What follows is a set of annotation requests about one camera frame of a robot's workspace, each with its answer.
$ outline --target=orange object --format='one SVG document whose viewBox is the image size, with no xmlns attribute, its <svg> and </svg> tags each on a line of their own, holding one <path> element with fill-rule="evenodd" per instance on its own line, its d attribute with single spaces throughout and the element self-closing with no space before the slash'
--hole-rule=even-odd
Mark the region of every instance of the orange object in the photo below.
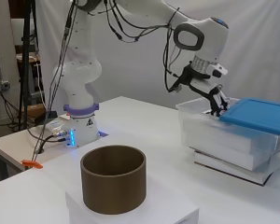
<svg viewBox="0 0 280 224">
<path fill-rule="evenodd" d="M 32 167 L 35 167 L 37 169 L 42 169 L 43 168 L 43 166 L 41 164 L 39 164 L 37 161 L 26 161 L 26 160 L 24 160 L 24 161 L 21 162 L 21 164 L 23 166 L 32 166 Z"/>
</svg>

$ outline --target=brown cylinder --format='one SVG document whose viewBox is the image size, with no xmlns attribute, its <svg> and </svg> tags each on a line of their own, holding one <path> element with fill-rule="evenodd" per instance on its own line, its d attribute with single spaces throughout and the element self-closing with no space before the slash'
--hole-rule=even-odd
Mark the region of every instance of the brown cylinder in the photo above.
<svg viewBox="0 0 280 224">
<path fill-rule="evenodd" d="M 147 196 L 147 160 L 137 148 L 100 147 L 81 160 L 83 200 L 106 215 L 132 211 Z"/>
</svg>

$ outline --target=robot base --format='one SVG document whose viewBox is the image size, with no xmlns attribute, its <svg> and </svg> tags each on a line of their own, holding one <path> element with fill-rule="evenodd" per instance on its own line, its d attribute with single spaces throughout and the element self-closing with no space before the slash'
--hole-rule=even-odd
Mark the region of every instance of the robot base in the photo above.
<svg viewBox="0 0 280 224">
<path fill-rule="evenodd" d="M 85 118 L 70 118 L 68 122 L 68 147 L 83 147 L 100 138 L 94 114 Z"/>
</svg>

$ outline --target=white plastic bin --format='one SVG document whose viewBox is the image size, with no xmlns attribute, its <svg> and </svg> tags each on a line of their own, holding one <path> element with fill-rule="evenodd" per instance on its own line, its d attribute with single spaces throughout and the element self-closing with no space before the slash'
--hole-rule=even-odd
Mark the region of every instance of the white plastic bin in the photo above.
<svg viewBox="0 0 280 224">
<path fill-rule="evenodd" d="M 231 105 L 237 99 L 231 99 Z M 177 105 L 182 143 L 221 160 L 253 171 L 276 153 L 278 137 L 205 114 L 209 102 L 200 98 Z"/>
</svg>

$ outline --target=white robot link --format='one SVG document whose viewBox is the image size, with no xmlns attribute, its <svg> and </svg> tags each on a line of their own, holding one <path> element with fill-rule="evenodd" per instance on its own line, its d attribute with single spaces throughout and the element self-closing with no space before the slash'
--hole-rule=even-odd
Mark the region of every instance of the white robot link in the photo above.
<svg viewBox="0 0 280 224">
<path fill-rule="evenodd" d="M 76 4 L 77 17 L 72 28 L 63 72 L 60 74 L 60 86 L 66 91 L 69 101 L 66 110 L 71 115 L 71 130 L 75 130 L 71 131 L 72 137 L 67 143 L 72 147 L 86 145 L 99 137 L 94 119 L 94 111 L 98 109 L 98 105 L 85 88 L 86 84 L 102 74 L 102 67 L 95 57 L 91 42 L 89 14 L 108 3 L 107 0 L 78 0 Z M 229 108 L 229 99 L 223 94 L 221 85 L 210 81 L 211 77 L 221 77 L 228 73 L 218 64 L 229 32 L 224 21 L 216 18 L 194 20 L 162 0 L 113 0 L 113 4 L 134 15 L 151 18 L 154 22 L 170 22 L 176 46 L 196 51 L 194 60 L 184 68 L 182 75 L 172 88 L 168 89 L 169 92 L 179 91 L 181 85 L 189 86 L 209 100 L 210 113 L 218 117 Z"/>
</svg>

